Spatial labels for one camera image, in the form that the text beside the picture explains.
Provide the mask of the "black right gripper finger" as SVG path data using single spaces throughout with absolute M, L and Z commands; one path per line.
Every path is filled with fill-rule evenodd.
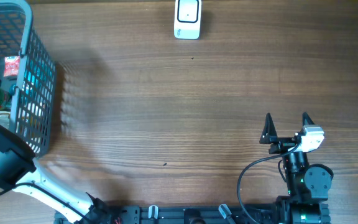
M 262 131 L 260 144 L 275 144 L 278 142 L 278 135 L 270 113 L 266 114 L 264 129 Z
M 304 126 L 307 126 L 307 125 L 315 125 L 315 123 L 313 122 L 313 120 L 310 118 L 310 116 L 308 115 L 307 112 L 304 112 L 302 114 L 302 124 Z

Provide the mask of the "red white small box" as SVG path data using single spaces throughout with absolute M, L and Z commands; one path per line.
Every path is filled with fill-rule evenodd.
M 3 77 L 7 79 L 15 79 L 19 73 L 20 56 L 10 56 L 4 58 Z

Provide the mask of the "blue mouthwash bottle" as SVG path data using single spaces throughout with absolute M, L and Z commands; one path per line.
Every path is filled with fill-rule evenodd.
M 24 95 L 48 99 L 53 90 L 53 69 L 48 67 L 45 60 L 29 60 L 14 81 L 14 87 Z

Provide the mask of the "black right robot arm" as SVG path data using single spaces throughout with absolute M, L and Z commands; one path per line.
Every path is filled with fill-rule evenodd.
M 323 164 L 310 164 L 307 153 L 317 150 L 324 141 L 324 130 L 309 115 L 302 114 L 302 128 L 293 137 L 280 138 L 271 114 L 266 114 L 261 144 L 269 144 L 269 154 L 282 158 L 288 195 L 279 196 L 273 212 L 274 223 L 327 224 L 331 222 L 328 192 L 333 171 Z

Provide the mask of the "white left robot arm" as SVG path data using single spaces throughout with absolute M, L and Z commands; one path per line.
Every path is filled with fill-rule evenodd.
M 70 223 L 113 222 L 102 200 L 66 186 L 38 163 L 24 140 L 0 125 L 0 196 L 10 191 L 36 198 Z

